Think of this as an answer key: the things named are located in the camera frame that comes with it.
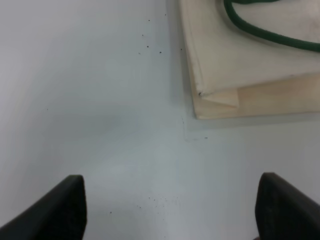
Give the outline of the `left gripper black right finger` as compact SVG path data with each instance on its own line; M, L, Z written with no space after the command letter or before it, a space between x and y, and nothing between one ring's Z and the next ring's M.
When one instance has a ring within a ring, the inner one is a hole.
M258 240L320 238L320 205L273 172L259 180L255 220Z

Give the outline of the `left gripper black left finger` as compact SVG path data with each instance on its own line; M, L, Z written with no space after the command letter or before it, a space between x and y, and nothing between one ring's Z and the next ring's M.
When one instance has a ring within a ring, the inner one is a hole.
M87 201L82 175L69 175L0 228L2 240L82 240Z

